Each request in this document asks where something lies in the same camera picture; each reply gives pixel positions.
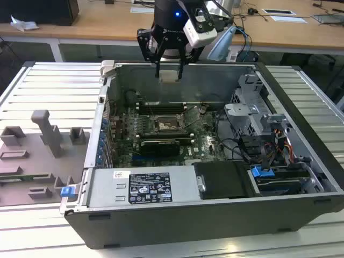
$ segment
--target wooden desk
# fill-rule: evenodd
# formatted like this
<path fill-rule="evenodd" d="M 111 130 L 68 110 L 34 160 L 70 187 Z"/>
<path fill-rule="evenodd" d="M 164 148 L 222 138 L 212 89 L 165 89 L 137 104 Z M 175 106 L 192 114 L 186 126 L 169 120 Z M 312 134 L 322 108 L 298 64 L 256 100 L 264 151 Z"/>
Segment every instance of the wooden desk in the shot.
<path fill-rule="evenodd" d="M 73 26 L 39 25 L 36 31 L 20 32 L 9 24 L 0 24 L 0 35 L 8 41 L 44 42 L 51 46 L 56 61 L 63 61 L 59 44 L 91 44 L 91 45 L 126 45 L 137 46 L 138 28 L 149 28 L 153 15 L 147 13 L 131 13 L 131 3 L 118 2 L 105 5 L 103 1 L 90 2 L 79 0 L 80 15 Z M 309 17 L 324 14 L 322 9 L 312 6 L 310 0 L 248 0 L 256 4 L 260 13 L 262 8 L 288 9 L 299 16 Z M 343 4 L 323 2 L 323 7 L 342 8 Z M 247 12 L 242 4 L 241 10 Z M 266 17 L 247 17 L 244 21 L 246 32 L 252 37 L 252 50 L 324 53 L 344 55 L 344 29 L 328 25 L 319 25 L 313 18 L 304 18 L 307 23 L 286 23 L 273 21 Z M 241 20 L 235 19 L 241 26 Z M 243 44 L 241 35 L 233 39 L 233 49 L 238 50 Z"/>

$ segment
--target power supply label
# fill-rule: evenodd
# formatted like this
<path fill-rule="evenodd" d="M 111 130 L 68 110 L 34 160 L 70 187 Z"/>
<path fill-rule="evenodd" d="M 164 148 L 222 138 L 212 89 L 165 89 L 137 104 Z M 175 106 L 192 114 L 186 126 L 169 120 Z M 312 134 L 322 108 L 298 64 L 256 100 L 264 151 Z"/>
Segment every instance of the power supply label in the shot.
<path fill-rule="evenodd" d="M 130 204 L 164 202 L 172 202 L 169 173 L 129 175 Z"/>

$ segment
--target cable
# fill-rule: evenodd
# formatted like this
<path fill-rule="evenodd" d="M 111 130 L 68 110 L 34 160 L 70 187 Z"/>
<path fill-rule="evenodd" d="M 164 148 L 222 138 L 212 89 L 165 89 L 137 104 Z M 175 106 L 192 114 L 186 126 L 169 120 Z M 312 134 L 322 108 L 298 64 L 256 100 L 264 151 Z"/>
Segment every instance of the cable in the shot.
<path fill-rule="evenodd" d="M 0 39 L 6 44 L 6 46 L 9 48 L 9 50 L 13 53 L 13 55 L 20 61 L 23 62 L 22 59 L 16 54 L 16 52 L 14 52 L 14 50 L 12 49 L 11 45 L 9 45 L 7 43 L 7 41 L 5 41 L 2 37 L 0 37 Z"/>
<path fill-rule="evenodd" d="M 254 8 L 255 8 L 256 10 L 258 10 L 258 9 L 257 9 L 257 5 L 255 5 L 255 4 L 250 4 L 250 3 L 246 3 L 246 2 L 244 2 L 244 4 L 246 4 L 247 7 L 249 7 L 248 5 L 254 6 Z"/>
<path fill-rule="evenodd" d="M 242 157 L 242 158 L 244 159 L 244 156 L 243 156 L 240 152 L 238 152 L 237 150 L 235 150 L 235 147 L 234 147 L 234 148 L 228 147 L 228 146 L 225 145 L 224 143 L 222 143 L 222 145 L 223 145 L 226 149 L 228 149 L 229 151 L 232 152 L 232 156 L 233 156 L 233 153 L 236 153 L 236 154 L 238 154 L 240 157 Z"/>
<path fill-rule="evenodd" d="M 329 90 L 329 88 L 331 87 L 332 83 L 335 81 L 335 79 L 340 75 L 340 73 L 343 71 L 344 69 L 344 64 L 343 66 L 337 71 L 337 73 L 333 76 L 333 78 L 330 80 L 330 82 L 328 83 L 328 85 L 326 86 L 326 89 L 324 90 L 324 93 L 327 93 L 327 91 Z"/>
<path fill-rule="evenodd" d="M 222 12 L 224 12 L 225 14 L 228 15 L 228 17 L 231 17 L 232 14 L 230 12 L 228 12 L 225 8 L 222 7 L 222 5 L 220 5 L 218 2 L 216 2 L 216 0 L 211 0 L 219 9 L 222 10 Z"/>

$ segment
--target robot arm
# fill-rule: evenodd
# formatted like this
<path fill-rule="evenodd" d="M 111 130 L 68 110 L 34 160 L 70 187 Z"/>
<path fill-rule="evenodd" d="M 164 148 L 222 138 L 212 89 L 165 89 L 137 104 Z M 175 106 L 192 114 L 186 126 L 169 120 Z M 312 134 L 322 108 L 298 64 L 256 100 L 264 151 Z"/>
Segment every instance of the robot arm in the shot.
<path fill-rule="evenodd" d="M 145 60 L 156 64 L 155 77 L 159 77 L 164 58 L 180 61 L 181 79 L 184 65 L 196 62 L 216 36 L 216 25 L 203 0 L 155 0 L 152 28 L 138 29 L 137 40 Z M 190 53 L 185 51 L 188 43 Z"/>

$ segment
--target blue drive latch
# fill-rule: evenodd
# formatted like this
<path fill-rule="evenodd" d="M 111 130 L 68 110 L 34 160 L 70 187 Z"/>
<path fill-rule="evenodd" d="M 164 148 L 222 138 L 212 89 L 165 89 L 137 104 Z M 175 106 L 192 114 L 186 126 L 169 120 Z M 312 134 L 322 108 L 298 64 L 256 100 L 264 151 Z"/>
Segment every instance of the blue drive latch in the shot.
<path fill-rule="evenodd" d="M 76 197 L 76 187 L 75 186 L 69 186 L 69 187 L 62 187 L 61 189 L 61 197 Z"/>
<path fill-rule="evenodd" d="M 253 177 L 268 177 L 268 176 L 275 176 L 275 173 L 272 168 L 269 170 L 262 169 L 261 166 L 254 166 L 251 169 Z"/>

